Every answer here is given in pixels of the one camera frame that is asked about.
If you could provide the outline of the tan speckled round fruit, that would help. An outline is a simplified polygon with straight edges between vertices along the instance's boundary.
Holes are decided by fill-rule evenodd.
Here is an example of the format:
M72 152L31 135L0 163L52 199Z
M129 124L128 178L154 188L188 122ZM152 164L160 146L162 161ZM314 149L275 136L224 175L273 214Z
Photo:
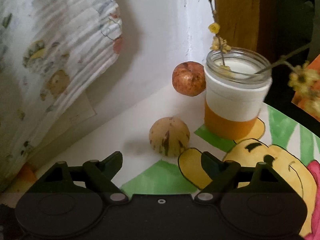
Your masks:
M189 140L189 128L178 117L161 118L149 130L151 148L166 157L180 156L188 148Z

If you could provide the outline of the colourful cartoon table cloth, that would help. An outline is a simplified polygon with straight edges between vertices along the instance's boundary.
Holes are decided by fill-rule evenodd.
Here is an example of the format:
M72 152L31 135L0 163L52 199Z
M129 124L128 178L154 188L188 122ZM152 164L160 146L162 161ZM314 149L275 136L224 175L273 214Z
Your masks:
M244 167L268 163L295 193L228 192L219 202L199 203L189 194L134 194L111 203L97 193L25 193L14 208L1 205L1 239L319 239L319 162L302 163L260 138L258 119L248 136L221 140L197 134L218 148L220 161ZM183 179L200 191L212 180L201 151L177 157Z

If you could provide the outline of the white orange glass jar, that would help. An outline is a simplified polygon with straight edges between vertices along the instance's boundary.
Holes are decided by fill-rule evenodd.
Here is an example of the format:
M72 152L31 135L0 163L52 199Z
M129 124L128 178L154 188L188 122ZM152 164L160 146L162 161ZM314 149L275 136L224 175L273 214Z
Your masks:
M269 64L262 55L243 48L208 53L204 125L210 132L229 140L249 135L272 84Z

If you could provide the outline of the red apple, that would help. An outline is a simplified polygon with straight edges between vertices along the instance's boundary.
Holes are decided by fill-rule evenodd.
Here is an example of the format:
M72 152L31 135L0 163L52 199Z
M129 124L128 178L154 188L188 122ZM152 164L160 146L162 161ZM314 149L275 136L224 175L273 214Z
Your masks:
M172 86L182 95L201 94L206 89L204 66L194 61L178 64L172 72Z

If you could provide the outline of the painting of orange dress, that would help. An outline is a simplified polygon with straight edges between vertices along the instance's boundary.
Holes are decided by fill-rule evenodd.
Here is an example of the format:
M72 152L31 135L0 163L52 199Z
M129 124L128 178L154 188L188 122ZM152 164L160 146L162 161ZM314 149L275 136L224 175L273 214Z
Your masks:
M319 121L319 55L295 69L298 74L290 75L289 82L295 91L292 103Z

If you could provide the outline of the dried yellow flower twigs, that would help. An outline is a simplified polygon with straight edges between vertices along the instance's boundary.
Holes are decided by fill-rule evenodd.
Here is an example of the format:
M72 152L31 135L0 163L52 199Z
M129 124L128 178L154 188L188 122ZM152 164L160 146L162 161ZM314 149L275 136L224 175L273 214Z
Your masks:
M255 120L269 92L306 95L319 72L294 62L309 49L315 0L208 0L213 22L206 58L205 115Z

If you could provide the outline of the white cartoon print hanging cloth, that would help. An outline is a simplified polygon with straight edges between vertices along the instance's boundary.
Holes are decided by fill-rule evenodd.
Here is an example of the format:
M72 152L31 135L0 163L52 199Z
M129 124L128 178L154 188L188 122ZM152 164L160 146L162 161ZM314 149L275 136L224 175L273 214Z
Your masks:
M1 0L1 190L120 53L116 0Z

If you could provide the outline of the brown wooden post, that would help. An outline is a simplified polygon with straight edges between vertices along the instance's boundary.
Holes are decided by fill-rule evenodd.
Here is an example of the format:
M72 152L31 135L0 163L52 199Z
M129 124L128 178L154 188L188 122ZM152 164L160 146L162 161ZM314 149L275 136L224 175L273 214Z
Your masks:
M220 35L233 47L271 57L276 0L215 0Z

